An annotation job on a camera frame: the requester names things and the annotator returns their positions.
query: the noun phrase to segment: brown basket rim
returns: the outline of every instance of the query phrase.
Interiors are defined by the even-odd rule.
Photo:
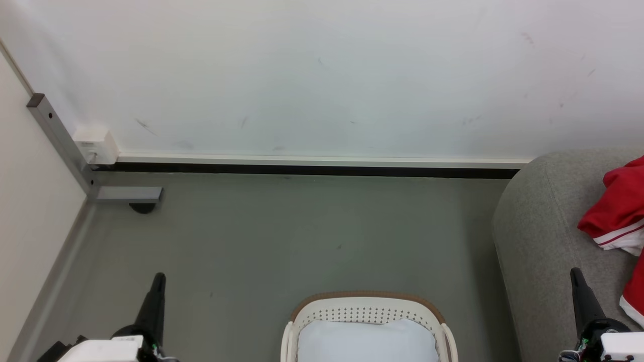
[[[434,314],[436,319],[439,321],[439,324],[445,323],[445,318],[443,318],[438,308],[434,307],[434,304],[431,304],[426,299],[423,299],[419,296],[415,296],[413,294],[381,292],[381,291],[346,291],[346,292],[326,292],[326,293],[313,294],[312,296],[307,297],[306,299],[304,299],[302,302],[298,304],[298,306],[293,310],[293,313],[290,314],[290,321],[295,322],[295,319],[297,318],[299,312],[306,305],[314,301],[322,300],[322,299],[332,299],[332,298],[359,298],[359,297],[391,298],[391,299],[415,301],[416,303],[421,304],[427,309],[429,309]]]

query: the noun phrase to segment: black caster wheel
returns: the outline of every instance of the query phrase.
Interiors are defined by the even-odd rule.
[[[155,209],[156,204],[130,204],[129,206],[139,214],[149,214]]]

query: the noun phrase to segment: red and white garment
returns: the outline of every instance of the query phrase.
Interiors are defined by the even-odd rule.
[[[604,250],[622,248],[639,256],[620,307],[644,328],[644,157],[608,172],[601,199],[577,226]]]
[[[639,256],[644,246],[644,157],[609,171],[601,199],[577,228],[604,250],[622,248]]]

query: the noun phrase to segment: basket handle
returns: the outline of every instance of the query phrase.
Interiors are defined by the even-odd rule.
[[[279,362],[287,362],[287,353],[289,351],[289,337],[290,330],[293,327],[293,322],[288,322],[286,328],[284,328],[284,334],[282,335],[282,345],[279,349]]]
[[[459,362],[459,353],[456,351],[456,340],[454,340],[454,335],[451,333],[451,329],[447,324],[443,323],[441,325],[443,330],[445,330],[445,336],[447,336],[447,342],[450,345],[450,362]]]

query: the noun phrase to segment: white wall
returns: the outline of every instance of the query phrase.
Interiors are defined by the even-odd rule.
[[[0,361],[6,361],[85,194],[0,54]]]
[[[123,152],[533,158],[640,144],[635,0],[6,0],[70,129]]]

